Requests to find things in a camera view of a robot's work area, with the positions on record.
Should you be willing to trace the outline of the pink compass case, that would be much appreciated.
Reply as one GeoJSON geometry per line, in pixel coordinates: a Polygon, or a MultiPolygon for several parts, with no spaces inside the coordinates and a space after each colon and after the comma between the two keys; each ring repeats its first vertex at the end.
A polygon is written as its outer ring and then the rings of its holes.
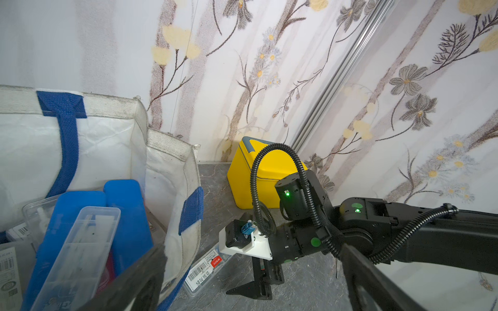
{"type": "Polygon", "coordinates": [[[102,292],[115,279],[113,256],[109,253],[105,269],[101,275],[101,280],[96,293],[102,292]]]}

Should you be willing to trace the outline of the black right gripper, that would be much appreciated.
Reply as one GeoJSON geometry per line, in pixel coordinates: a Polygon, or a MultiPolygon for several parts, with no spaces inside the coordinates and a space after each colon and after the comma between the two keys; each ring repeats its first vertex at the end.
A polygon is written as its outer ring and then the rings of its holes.
{"type": "Polygon", "coordinates": [[[284,284],[281,264],[318,252],[330,253],[317,237],[313,223],[285,223],[268,238],[272,260],[252,258],[254,280],[226,292],[255,300],[272,300],[272,285],[284,284]]]}

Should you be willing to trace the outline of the red label clear case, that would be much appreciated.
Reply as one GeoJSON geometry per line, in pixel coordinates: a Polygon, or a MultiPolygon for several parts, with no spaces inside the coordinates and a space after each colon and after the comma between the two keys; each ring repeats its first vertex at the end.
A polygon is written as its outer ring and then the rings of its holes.
{"type": "Polygon", "coordinates": [[[120,216],[114,207],[80,210],[32,310],[78,310],[94,297],[120,216]]]}

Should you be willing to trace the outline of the small blue clear case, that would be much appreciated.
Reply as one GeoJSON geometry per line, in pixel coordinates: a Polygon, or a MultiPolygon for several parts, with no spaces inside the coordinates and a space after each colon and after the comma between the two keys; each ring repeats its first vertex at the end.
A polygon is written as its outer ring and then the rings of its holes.
{"type": "Polygon", "coordinates": [[[203,254],[192,265],[184,281],[184,288],[187,295],[193,298],[202,292],[231,257],[231,255],[221,253],[218,244],[203,254]]]}

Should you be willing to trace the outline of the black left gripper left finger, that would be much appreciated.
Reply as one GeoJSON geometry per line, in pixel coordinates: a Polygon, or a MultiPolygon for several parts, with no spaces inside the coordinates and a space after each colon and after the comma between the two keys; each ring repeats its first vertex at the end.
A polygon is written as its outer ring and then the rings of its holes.
{"type": "Polygon", "coordinates": [[[155,245],[80,310],[156,310],[162,290],[167,256],[155,245]]]}

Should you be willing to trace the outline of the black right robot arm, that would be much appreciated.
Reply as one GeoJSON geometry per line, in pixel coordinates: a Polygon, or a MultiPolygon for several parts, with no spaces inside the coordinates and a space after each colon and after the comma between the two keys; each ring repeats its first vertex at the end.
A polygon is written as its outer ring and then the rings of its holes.
{"type": "Polygon", "coordinates": [[[285,223],[263,219],[260,235],[255,216],[232,221],[220,234],[222,251],[245,251],[258,238],[268,247],[252,256],[254,278],[230,289],[230,295],[272,299],[272,285],[284,282],[282,266],[315,253],[338,257],[342,246],[355,247],[370,262],[431,263],[478,272],[497,273],[497,216],[465,211],[445,203],[434,209],[388,203],[374,198],[349,198],[332,206],[313,171],[306,171],[313,208],[306,203],[298,173],[275,185],[285,223]]]}

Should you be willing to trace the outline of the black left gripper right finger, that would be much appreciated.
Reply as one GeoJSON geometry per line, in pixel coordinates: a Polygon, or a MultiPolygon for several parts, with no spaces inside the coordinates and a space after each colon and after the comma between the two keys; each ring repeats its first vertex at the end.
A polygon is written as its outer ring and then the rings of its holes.
{"type": "Polygon", "coordinates": [[[353,310],[423,310],[355,247],[344,245],[340,260],[353,310]]]}

